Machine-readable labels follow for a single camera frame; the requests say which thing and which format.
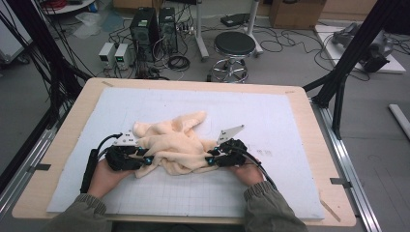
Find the wooden table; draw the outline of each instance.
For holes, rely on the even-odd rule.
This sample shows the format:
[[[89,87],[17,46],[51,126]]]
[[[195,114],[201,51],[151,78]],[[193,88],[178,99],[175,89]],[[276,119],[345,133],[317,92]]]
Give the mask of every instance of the wooden table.
[[[319,128],[305,91],[295,86],[250,85],[229,83],[128,80],[93,78],[90,79],[54,141],[44,155],[42,163],[51,164],[48,171],[38,170],[21,194],[13,209],[15,218],[53,218],[46,208],[57,187],[59,177],[90,117],[104,88],[121,87],[163,90],[200,90],[218,92],[243,92],[285,95],[288,97],[294,118],[302,138],[307,160],[318,188],[320,202],[325,212],[323,220],[305,221],[308,225],[353,226],[356,218],[341,185],[333,185],[330,178],[339,178],[331,154]],[[156,217],[108,215],[110,220],[160,221],[189,223],[241,223],[241,218],[226,217]]]

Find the stool base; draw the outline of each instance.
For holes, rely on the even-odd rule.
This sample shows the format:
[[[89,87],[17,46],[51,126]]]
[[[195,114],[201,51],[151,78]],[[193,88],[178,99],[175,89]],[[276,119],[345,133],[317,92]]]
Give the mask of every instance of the stool base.
[[[243,59],[223,59],[212,67],[212,76],[220,82],[245,83],[248,69]]]

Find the black metal frame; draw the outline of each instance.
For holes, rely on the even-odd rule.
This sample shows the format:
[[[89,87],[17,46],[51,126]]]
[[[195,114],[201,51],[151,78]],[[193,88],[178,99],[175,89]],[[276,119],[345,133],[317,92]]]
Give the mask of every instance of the black metal frame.
[[[49,71],[49,77],[46,76],[44,70],[38,70],[44,81],[50,85],[50,108],[1,174],[0,193],[3,192],[18,168],[27,158],[44,130],[49,129],[56,123],[62,121],[62,118],[60,117],[60,106],[65,100],[75,100],[82,90],[82,86],[78,83],[77,78],[79,77],[86,81],[92,77],[74,67],[64,58],[60,48],[52,38],[45,22],[37,12],[31,0],[7,0],[7,3],[48,64],[48,67],[45,68]],[[29,50],[28,44],[20,37],[16,28],[14,28],[2,15],[0,15],[0,19],[21,45],[26,50]]]
[[[322,78],[304,86],[305,91],[308,92],[323,85],[319,93],[312,98],[313,103],[322,108],[327,108],[329,101],[336,95],[332,129],[339,140],[341,140],[341,109],[347,77],[363,55],[365,55],[367,48],[376,38],[377,34],[383,29],[394,13],[397,12],[400,3],[406,1],[409,0],[378,0],[358,33],[340,57],[335,68]]]

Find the towel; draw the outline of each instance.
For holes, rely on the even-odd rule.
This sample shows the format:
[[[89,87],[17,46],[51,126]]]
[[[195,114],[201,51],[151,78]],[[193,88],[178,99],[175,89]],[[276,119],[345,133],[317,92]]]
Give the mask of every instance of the towel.
[[[205,118],[206,112],[198,111],[156,124],[136,122],[132,132],[139,138],[138,146],[149,149],[144,156],[154,156],[154,160],[151,165],[136,170],[135,177],[141,178],[157,166],[162,166],[169,175],[217,169],[205,160],[211,156],[207,151],[216,147],[217,141],[199,139],[193,130]]]

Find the gray sleeve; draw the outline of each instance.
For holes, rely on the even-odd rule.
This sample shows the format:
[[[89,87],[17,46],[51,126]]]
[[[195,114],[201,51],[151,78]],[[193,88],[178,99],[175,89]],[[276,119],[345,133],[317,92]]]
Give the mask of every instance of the gray sleeve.
[[[274,190],[269,182],[258,183],[244,193],[245,230],[264,231],[308,231],[286,203],[283,196]]]
[[[100,199],[89,194],[80,194],[64,213],[53,218],[42,231],[104,231],[105,210],[106,207]]]

